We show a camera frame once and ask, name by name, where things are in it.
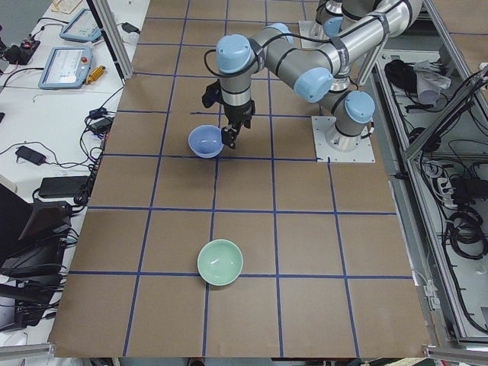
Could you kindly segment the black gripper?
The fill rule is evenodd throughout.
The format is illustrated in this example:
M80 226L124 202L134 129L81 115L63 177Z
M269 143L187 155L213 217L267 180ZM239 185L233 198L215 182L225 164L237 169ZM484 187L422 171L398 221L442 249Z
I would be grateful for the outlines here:
M235 149L241 127L251 128L252 116L255 114L255 102L250 99L245 104L239 106L233 106L224 102L223 108L228 125L221 129L221 140L223 145Z

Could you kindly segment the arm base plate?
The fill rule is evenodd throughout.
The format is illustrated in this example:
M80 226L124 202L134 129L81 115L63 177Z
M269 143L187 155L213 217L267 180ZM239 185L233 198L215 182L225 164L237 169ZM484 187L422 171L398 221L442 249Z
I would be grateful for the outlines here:
M313 49L320 45L320 40L325 40L323 26L315 21L299 21L299 32L304 39L301 39L303 49Z
M313 116L311 121L317 162L375 163L366 127L360 135L349 137L337 131L335 117Z

